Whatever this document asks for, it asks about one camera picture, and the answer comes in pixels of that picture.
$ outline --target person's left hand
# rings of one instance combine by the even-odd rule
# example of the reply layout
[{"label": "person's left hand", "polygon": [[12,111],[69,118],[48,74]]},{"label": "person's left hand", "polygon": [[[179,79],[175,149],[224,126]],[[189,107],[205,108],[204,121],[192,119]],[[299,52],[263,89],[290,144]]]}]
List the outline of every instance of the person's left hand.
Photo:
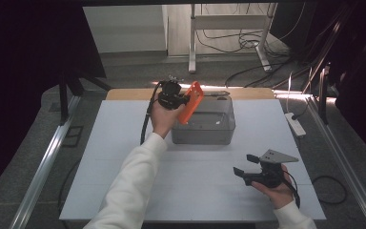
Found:
[{"label": "person's left hand", "polygon": [[153,126],[153,132],[165,138],[168,132],[174,125],[177,117],[184,110],[185,105],[180,105],[175,110],[168,110],[162,107],[157,101],[155,101],[152,105],[151,111],[151,122]]}]

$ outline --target person's right hand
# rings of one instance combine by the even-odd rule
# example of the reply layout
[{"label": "person's right hand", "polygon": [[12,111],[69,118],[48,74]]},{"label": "person's right hand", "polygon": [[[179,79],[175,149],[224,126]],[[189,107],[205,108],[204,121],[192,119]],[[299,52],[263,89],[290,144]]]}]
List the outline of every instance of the person's right hand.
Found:
[{"label": "person's right hand", "polygon": [[[291,183],[290,177],[286,173],[287,167],[283,164],[281,167],[284,171],[285,179]],[[281,183],[277,187],[271,189],[261,183],[253,181],[252,186],[258,191],[262,192],[264,195],[267,195],[270,198],[270,201],[273,203],[275,209],[280,209],[294,200],[293,192],[284,183]]]}]

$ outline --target white table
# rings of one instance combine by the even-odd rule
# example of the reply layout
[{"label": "white table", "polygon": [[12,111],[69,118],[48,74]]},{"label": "white table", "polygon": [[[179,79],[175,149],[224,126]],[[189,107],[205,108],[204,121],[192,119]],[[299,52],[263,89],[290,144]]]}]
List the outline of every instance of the white table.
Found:
[{"label": "white table", "polygon": [[[61,219],[91,219],[114,180],[123,159],[139,145],[147,100],[103,101]],[[276,99],[234,100],[236,129],[230,145],[174,145],[161,158],[146,221],[275,220],[267,197],[245,186],[233,167],[259,173],[246,154],[268,149],[299,158],[287,163],[295,177],[301,211],[325,219],[315,190]],[[151,123],[147,133],[152,131]]]}]

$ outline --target wall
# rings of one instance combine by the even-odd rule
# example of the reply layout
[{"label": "wall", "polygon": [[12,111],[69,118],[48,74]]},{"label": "wall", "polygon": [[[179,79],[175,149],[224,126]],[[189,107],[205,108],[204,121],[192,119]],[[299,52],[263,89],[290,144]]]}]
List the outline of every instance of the wall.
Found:
[{"label": "wall", "polygon": [[162,6],[85,7],[99,52],[165,51]]}]

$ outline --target power strip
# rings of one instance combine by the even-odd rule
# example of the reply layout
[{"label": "power strip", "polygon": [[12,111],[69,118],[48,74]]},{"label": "power strip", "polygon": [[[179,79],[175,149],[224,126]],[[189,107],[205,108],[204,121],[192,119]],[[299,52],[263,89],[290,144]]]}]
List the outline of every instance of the power strip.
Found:
[{"label": "power strip", "polygon": [[285,117],[287,118],[288,123],[290,124],[291,129],[293,130],[294,134],[297,137],[303,137],[307,133],[304,131],[304,128],[302,128],[301,124],[298,122],[298,120],[293,120],[293,113],[286,113]]}]

